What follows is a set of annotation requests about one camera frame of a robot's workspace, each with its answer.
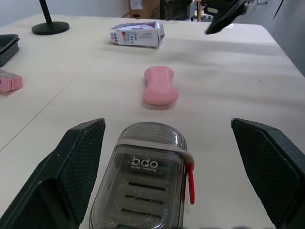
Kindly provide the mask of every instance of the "lamp base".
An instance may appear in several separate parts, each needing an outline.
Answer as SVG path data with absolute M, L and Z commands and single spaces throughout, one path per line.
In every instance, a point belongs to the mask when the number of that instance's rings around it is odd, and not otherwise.
M 36 35 L 52 35 L 65 32 L 70 28 L 69 24 L 61 21 L 54 21 L 52 23 L 42 23 L 35 25 L 32 31 Z

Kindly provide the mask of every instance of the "printed logo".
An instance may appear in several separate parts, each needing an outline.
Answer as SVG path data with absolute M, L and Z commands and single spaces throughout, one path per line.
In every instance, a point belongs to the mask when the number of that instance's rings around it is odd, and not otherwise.
M 158 167 L 158 162 L 150 161 L 150 159 L 140 161 L 140 159 L 136 158 L 135 156 L 132 159 L 131 168 L 137 168 L 137 169 L 142 168 L 143 170 L 156 172 L 155 168 L 157 168 L 157 167 Z

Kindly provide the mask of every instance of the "black lamp stand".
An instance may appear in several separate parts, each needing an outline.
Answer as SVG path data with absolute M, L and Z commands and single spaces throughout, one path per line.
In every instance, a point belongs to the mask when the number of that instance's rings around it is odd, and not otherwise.
M 70 26 L 66 22 L 52 21 L 48 6 L 45 0 L 39 0 L 46 23 L 35 25 L 32 31 L 36 35 L 52 35 L 67 31 Z

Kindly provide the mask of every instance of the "table surface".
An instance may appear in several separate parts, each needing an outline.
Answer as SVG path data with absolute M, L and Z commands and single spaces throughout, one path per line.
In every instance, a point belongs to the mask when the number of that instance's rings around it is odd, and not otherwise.
M 54 19 L 71 29 L 33 35 L 41 15 L 0 28 L 20 36 L 20 51 L 3 69 L 24 81 L 22 89 L 0 94 L 0 216 L 68 129 L 103 117 L 99 172 L 81 229 L 89 228 L 121 131 L 145 121 L 179 130 L 195 158 L 196 201 L 191 206 L 186 191 L 185 228 L 274 228 L 246 176 L 230 121 L 277 127 L 305 152 L 305 80 L 263 27 L 234 24 L 205 35 L 208 23 L 165 21 L 163 43 L 150 49 L 110 44 L 109 28 L 134 19 Z M 155 65 L 175 72 L 179 98 L 172 106 L 142 103 L 143 73 Z

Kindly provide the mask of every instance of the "pink object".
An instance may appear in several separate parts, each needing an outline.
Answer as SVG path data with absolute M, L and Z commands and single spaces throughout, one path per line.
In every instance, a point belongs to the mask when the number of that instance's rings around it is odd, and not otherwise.
M 0 77 L 0 91 L 9 92 L 22 88 L 22 77 L 2 78 Z
M 147 69 L 144 77 L 148 86 L 144 92 L 144 102 L 152 105 L 169 105 L 178 99 L 178 93 L 172 85 L 174 72 L 166 66 Z

